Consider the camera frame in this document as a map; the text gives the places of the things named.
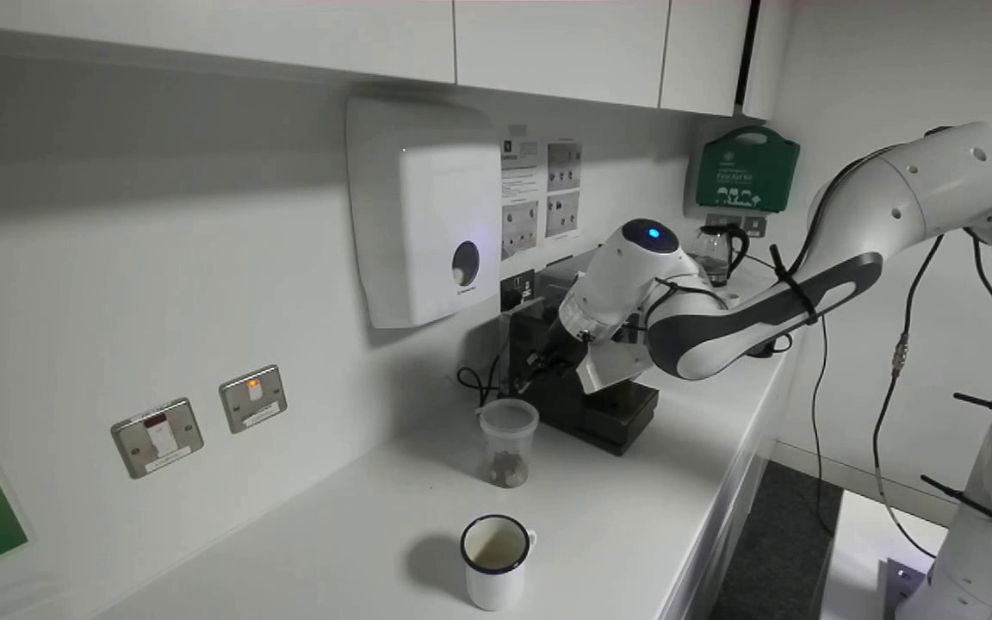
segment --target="white cabinet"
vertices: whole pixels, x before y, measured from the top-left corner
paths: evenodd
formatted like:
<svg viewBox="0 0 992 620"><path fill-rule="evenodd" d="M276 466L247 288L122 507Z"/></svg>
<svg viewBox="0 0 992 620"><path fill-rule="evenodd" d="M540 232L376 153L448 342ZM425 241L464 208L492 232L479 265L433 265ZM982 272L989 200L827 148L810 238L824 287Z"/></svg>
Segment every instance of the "white cabinet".
<svg viewBox="0 0 992 620"><path fill-rule="evenodd" d="M0 0L0 32L455 81L453 0Z"/></svg>
<svg viewBox="0 0 992 620"><path fill-rule="evenodd" d="M740 114L771 122L797 0L758 0L749 76L740 82Z"/></svg>
<svg viewBox="0 0 992 620"><path fill-rule="evenodd" d="M665 112L733 114L749 15L751 0L671 0Z"/></svg>
<svg viewBox="0 0 992 620"><path fill-rule="evenodd" d="M660 106L669 0L455 0L460 82Z"/></svg>

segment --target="white dispenser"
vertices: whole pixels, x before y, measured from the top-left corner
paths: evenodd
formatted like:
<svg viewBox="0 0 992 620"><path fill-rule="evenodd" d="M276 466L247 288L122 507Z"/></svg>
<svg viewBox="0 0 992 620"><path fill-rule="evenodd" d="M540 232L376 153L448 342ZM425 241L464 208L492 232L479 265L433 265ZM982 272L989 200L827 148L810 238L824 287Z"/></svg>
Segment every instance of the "white dispenser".
<svg viewBox="0 0 992 620"><path fill-rule="evenodd" d="M355 96L348 177L371 329L421 329L499 282L499 139L484 114Z"/></svg>

